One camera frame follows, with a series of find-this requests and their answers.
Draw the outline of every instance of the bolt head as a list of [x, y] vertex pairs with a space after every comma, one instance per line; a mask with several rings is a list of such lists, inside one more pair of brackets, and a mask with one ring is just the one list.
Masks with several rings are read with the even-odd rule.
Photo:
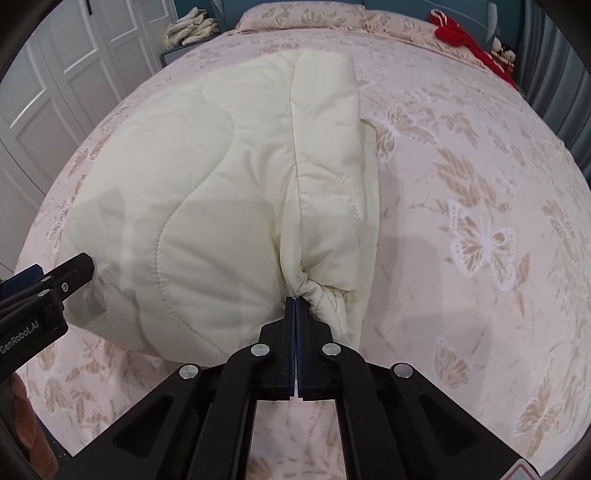
[[265, 356], [270, 351], [271, 349], [269, 348], [269, 346], [264, 343], [257, 343], [256, 345], [253, 345], [251, 348], [251, 353], [254, 356]]
[[197, 374], [199, 373], [199, 367], [197, 365], [183, 365], [180, 370], [178, 371], [178, 374], [184, 378], [185, 380], [188, 380], [189, 378], [195, 378], [197, 376]]
[[340, 353], [340, 345], [336, 343], [325, 343], [322, 346], [322, 351], [325, 355], [335, 356]]
[[408, 378], [413, 374], [414, 370], [409, 364], [394, 365], [394, 374], [400, 378]]

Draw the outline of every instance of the gray curtain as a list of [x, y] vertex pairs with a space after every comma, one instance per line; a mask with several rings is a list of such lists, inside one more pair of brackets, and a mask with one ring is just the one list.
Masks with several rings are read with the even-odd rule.
[[516, 80], [525, 100], [564, 142], [591, 182], [591, 80], [583, 63], [551, 19], [532, 0]]

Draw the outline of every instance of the red cloth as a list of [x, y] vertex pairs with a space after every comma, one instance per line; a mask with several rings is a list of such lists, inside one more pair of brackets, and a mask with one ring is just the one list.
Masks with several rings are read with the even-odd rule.
[[513, 79], [505, 73], [503, 69], [492, 60], [492, 58], [484, 53], [478, 43], [476, 43], [476, 40], [474, 40], [453, 18], [448, 17], [439, 10], [432, 10], [431, 15], [429, 15], [429, 21], [432, 24], [439, 25], [439, 28], [435, 30], [435, 36], [439, 40], [444, 41], [452, 47], [466, 47], [484, 65], [489, 67], [494, 73], [517, 90], [517, 85], [515, 85]]

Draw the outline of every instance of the warning label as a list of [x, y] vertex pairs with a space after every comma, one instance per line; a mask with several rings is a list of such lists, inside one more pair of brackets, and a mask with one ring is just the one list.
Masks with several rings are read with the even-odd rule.
[[529, 463], [519, 459], [501, 480], [540, 480]]

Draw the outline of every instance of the mattress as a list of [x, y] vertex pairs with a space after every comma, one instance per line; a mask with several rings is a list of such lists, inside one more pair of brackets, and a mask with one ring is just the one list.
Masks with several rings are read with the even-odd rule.
[[[377, 131], [381, 204], [359, 351], [376, 364], [414, 365], [544, 473], [591, 421], [591, 193], [518, 92], [404, 38], [265, 31], [225, 34], [187, 54], [79, 148], [19, 265], [54, 266], [98, 152], [163, 88], [280, 50], [346, 53], [361, 118]], [[76, 453], [177, 367], [72, 326], [19, 373], [42, 421]], [[334, 404], [261, 402], [249, 471], [254, 479], [345, 478]]]

